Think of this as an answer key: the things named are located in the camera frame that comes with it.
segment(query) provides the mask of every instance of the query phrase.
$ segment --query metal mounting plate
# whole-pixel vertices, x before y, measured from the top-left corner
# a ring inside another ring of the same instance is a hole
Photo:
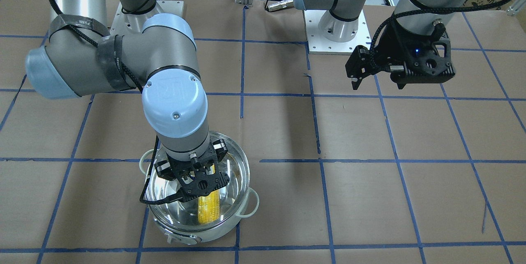
[[[369,36],[369,28],[365,21],[363,11],[358,17],[358,31],[351,41],[348,42],[334,42],[325,38],[318,29],[318,23],[326,10],[306,10],[305,16],[305,30],[307,32],[307,40],[309,41],[309,52],[312,54],[351,54],[357,45],[363,45],[369,48],[371,38]]]
[[[158,0],[157,3],[163,9],[164,13],[172,13],[182,17],[185,3],[182,0]],[[122,4],[119,3],[115,18],[111,24],[109,33],[111,35],[126,35],[137,33],[129,25],[128,18],[122,13]]]

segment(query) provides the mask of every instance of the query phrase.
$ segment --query stainless steel pot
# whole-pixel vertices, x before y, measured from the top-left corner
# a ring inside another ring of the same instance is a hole
[[[198,199],[188,202],[172,202],[159,206],[149,205],[157,226],[168,237],[168,242],[182,242],[195,245],[200,242],[212,241],[232,230],[243,218],[251,217],[259,207],[259,196],[250,188],[250,171],[248,160],[240,146],[231,138],[221,133],[210,131],[210,141],[224,139],[228,153],[216,166],[230,177],[226,187],[219,189],[219,218],[213,222],[200,224],[197,218]],[[161,147],[155,157],[155,162],[167,159],[166,150]],[[146,198],[158,200],[174,194],[179,189],[177,180],[167,181],[152,173]],[[244,214],[250,195],[256,198],[256,206],[248,214]]]

